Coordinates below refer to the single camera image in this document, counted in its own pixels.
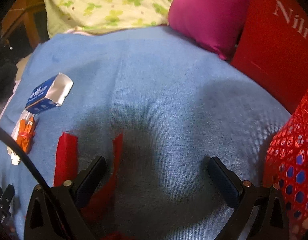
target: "magenta cushion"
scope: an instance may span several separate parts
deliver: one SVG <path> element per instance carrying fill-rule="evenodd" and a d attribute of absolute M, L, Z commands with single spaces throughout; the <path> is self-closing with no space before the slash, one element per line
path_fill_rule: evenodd
<path fill-rule="evenodd" d="M 169 25 L 229 59 L 246 19 L 249 0 L 174 0 L 168 13 Z"/>

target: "red plastic mesh basket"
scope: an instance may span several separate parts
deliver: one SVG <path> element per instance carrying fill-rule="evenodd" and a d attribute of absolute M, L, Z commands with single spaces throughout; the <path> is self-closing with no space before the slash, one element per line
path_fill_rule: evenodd
<path fill-rule="evenodd" d="M 291 240 L 300 239 L 308 229 L 308 90 L 267 151 L 263 185 L 273 183 L 284 196 Z"/>

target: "blue blanket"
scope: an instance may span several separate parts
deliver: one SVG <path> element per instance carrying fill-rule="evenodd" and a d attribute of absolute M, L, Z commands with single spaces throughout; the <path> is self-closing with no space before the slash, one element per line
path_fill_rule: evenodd
<path fill-rule="evenodd" d="M 80 170 L 96 155 L 112 167 L 111 140 L 123 132 L 115 206 L 93 226 L 99 236 L 119 230 L 136 239 L 214 239 L 233 210 L 206 162 L 218 156 L 258 185 L 269 142 L 290 117 L 217 55 L 169 27 L 155 27 L 99 37 L 62 34 L 40 45 L 0 126 L 11 133 L 33 88 L 59 72 L 74 85 L 61 107 L 38 116 L 29 157 L 52 186 L 63 131 L 78 136 Z M 9 183 L 22 239 L 37 183 L 22 163 L 11 165 L 0 142 L 0 186 Z"/>

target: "screw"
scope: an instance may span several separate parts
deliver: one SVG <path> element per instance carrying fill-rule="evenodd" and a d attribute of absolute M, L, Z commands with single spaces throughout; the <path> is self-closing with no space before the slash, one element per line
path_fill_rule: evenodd
<path fill-rule="evenodd" d="M 64 182 L 63 182 L 63 185 L 65 186 L 65 187 L 68 187 L 68 186 L 70 186 L 72 184 L 72 181 L 71 180 L 65 180 Z"/>
<path fill-rule="evenodd" d="M 41 185 L 37 184 L 37 185 L 34 187 L 34 189 L 37 190 L 37 191 L 40 190 L 40 189 L 41 189 Z"/>
<path fill-rule="evenodd" d="M 279 186 L 279 184 L 277 184 L 277 183 L 274 183 L 274 184 L 273 184 L 273 188 L 274 188 L 274 189 L 277 189 L 277 190 L 279 190 L 279 189 L 280 189 L 280 186 Z"/>
<path fill-rule="evenodd" d="M 250 187 L 250 186 L 252 185 L 252 183 L 251 183 L 249 180 L 244 180 L 244 181 L 243 181 L 243 185 L 244 185 L 245 187 Z"/>

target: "wire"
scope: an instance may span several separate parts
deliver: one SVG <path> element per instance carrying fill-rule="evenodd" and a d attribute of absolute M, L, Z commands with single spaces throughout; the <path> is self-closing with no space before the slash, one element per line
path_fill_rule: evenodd
<path fill-rule="evenodd" d="M 36 169 L 35 165 L 32 163 L 30 158 L 27 156 L 27 154 L 22 150 L 22 148 L 16 143 L 16 141 L 8 135 L 2 128 L 0 128 L 0 140 L 5 143 L 9 148 L 11 148 L 22 160 L 24 165 L 27 167 L 27 169 L 30 171 L 30 173 L 33 175 L 33 177 L 37 180 L 37 182 L 41 185 L 44 193 L 46 194 L 47 198 L 51 202 L 54 210 L 56 211 L 56 214 L 59 218 L 60 223 L 60 229 L 63 231 L 64 236 L 67 239 L 72 239 L 70 234 L 70 228 L 67 224 L 64 212 L 50 190 L 50 187 L 47 185 L 46 181 L 42 177 L 42 175 L 39 173 L 39 171 Z"/>

